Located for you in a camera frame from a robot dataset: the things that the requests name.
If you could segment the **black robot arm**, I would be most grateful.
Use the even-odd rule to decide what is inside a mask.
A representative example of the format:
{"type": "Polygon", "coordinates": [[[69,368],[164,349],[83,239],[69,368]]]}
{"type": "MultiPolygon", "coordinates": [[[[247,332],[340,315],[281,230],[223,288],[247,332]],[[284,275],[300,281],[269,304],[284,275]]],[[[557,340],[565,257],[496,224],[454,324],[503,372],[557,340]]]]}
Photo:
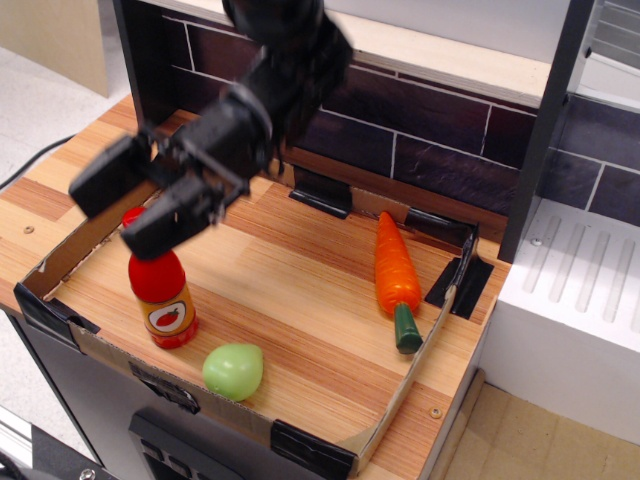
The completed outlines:
{"type": "Polygon", "coordinates": [[[261,46],[251,69],[201,116],[165,136],[151,124],[98,155],[69,194],[95,218],[146,180],[162,195],[123,239],[155,259],[217,224],[289,140],[302,136],[344,81],[353,49],[321,1],[226,1],[240,33],[261,46]]]}

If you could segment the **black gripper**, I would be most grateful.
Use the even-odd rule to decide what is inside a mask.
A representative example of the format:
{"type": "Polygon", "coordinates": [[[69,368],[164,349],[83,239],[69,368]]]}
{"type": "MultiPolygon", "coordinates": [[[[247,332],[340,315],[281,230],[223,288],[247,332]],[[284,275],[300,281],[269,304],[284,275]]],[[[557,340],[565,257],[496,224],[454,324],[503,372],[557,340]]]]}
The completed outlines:
{"type": "Polygon", "coordinates": [[[98,154],[70,183],[69,195],[93,219],[148,184],[161,197],[125,227],[134,256],[153,260],[224,217],[268,167],[283,131],[283,88],[233,84],[202,116],[171,136],[145,128],[98,154]],[[158,154],[152,160],[152,145],[158,154]]]}

